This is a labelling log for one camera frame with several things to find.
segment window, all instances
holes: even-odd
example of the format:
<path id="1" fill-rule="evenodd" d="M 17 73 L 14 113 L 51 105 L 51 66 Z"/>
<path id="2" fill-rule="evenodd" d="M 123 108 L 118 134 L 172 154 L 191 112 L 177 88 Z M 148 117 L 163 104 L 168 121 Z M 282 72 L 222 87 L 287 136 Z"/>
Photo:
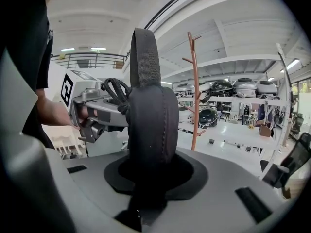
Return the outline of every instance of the window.
<path id="1" fill-rule="evenodd" d="M 298 95 L 298 83 L 292 84 L 293 95 Z"/>
<path id="2" fill-rule="evenodd" d="M 311 93 L 311 79 L 299 82 L 299 93 Z"/>

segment black chair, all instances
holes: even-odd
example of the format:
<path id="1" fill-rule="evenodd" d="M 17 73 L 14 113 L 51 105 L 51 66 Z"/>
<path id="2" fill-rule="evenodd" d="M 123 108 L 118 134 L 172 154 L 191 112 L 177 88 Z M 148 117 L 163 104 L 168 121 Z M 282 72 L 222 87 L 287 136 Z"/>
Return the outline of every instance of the black chair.
<path id="1" fill-rule="evenodd" d="M 302 113 L 298 113 L 297 117 L 293 120 L 293 127 L 291 128 L 291 132 L 293 134 L 298 134 L 300 132 L 300 127 L 303 123 L 304 119 L 302 118 Z"/>
<path id="2" fill-rule="evenodd" d="M 275 188 L 283 188 L 290 176 L 300 169 L 311 157 L 311 135 L 302 133 L 296 141 L 293 150 L 282 161 L 281 165 L 273 164 L 263 181 Z M 268 161 L 261 160 L 261 170 L 268 165 Z"/>

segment ceiling light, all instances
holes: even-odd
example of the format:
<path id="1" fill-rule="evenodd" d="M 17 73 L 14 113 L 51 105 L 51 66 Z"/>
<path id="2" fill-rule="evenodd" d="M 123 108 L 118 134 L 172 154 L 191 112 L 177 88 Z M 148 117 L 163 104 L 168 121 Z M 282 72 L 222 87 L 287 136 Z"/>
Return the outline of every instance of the ceiling light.
<path id="1" fill-rule="evenodd" d="M 106 48 L 91 48 L 92 50 L 102 50 L 102 51 L 106 51 Z"/>
<path id="2" fill-rule="evenodd" d="M 67 52 L 67 51 L 74 51 L 74 48 L 71 49 L 61 49 L 62 52 Z"/>
<path id="3" fill-rule="evenodd" d="M 288 64 L 288 66 L 286 67 L 286 69 L 288 70 L 288 69 L 292 68 L 292 67 L 293 67 L 294 65 L 296 65 L 299 61 L 300 61 L 300 60 L 298 60 L 298 59 L 294 59 L 292 62 L 290 62 L 290 63 Z"/>

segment black shirt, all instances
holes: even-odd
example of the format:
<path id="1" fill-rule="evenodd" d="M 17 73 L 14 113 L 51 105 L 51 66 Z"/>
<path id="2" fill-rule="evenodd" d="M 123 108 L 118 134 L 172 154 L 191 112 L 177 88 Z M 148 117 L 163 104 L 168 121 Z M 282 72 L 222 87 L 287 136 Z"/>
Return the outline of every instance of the black shirt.
<path id="1" fill-rule="evenodd" d="M 15 0 L 18 11 L 6 10 L 5 46 L 29 87 L 48 88 L 48 70 L 53 40 L 48 40 L 49 21 L 45 0 Z M 30 112 L 23 133 L 40 140 L 45 147 L 53 144 L 44 133 L 36 105 Z"/>

